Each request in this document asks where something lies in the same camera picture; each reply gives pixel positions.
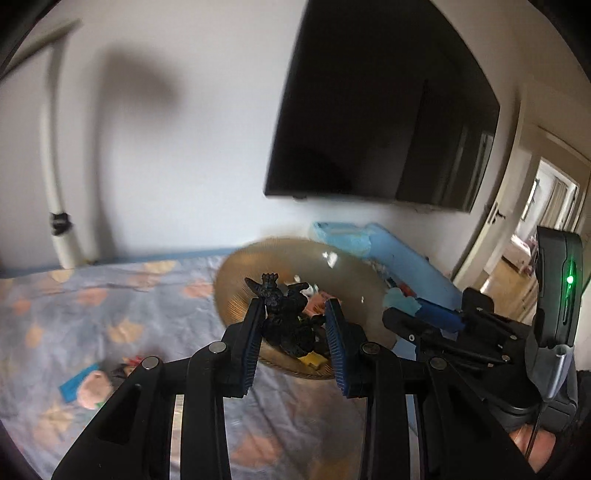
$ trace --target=wooden floor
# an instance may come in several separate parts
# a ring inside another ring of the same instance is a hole
[[[482,293],[495,301],[495,313],[518,320],[526,309],[524,300],[532,289],[537,292],[535,275],[529,277],[520,274],[513,265],[501,258]]]

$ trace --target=bedsheet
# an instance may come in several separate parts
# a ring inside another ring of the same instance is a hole
[[[59,385],[98,362],[191,356],[222,337],[213,280],[223,257],[101,265],[0,280],[0,419],[27,461],[49,479],[94,411],[65,403]],[[365,400],[334,381],[259,364],[241,400],[225,399],[234,479],[356,478]],[[171,477],[178,478],[182,398]]]

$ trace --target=yellow object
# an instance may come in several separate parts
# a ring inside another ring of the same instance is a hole
[[[298,360],[303,362],[305,365],[312,367],[314,370],[318,370],[320,367],[322,367],[322,365],[328,363],[328,359],[316,352],[310,352],[306,356],[299,357]]]

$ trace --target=tv screen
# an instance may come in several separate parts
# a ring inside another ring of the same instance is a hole
[[[429,0],[309,0],[265,194],[469,212],[498,115],[477,61]]]

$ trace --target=black figurine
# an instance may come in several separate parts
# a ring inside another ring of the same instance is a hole
[[[287,295],[283,295],[277,287],[278,274],[266,273],[261,278],[262,284],[251,278],[245,278],[244,281],[255,295],[265,300],[267,318],[262,325],[264,339],[293,357],[306,356],[315,350],[326,354],[326,340],[320,336],[320,341],[316,341],[315,332],[323,319],[316,316],[300,320],[301,312],[308,303],[301,291],[309,285],[306,282],[288,285]]]

